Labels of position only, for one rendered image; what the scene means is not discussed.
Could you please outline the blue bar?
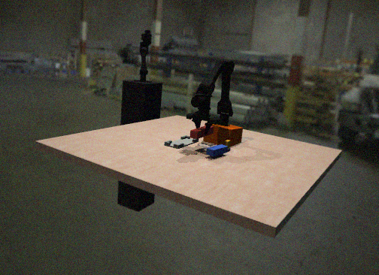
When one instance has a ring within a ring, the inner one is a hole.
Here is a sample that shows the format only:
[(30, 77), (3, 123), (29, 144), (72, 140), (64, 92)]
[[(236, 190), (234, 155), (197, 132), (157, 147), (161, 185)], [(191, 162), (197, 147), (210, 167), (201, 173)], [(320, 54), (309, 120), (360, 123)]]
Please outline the blue bar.
[(220, 154), (227, 153), (227, 151), (228, 151), (228, 147), (221, 144), (214, 147), (208, 147), (206, 151), (206, 155), (218, 156)]

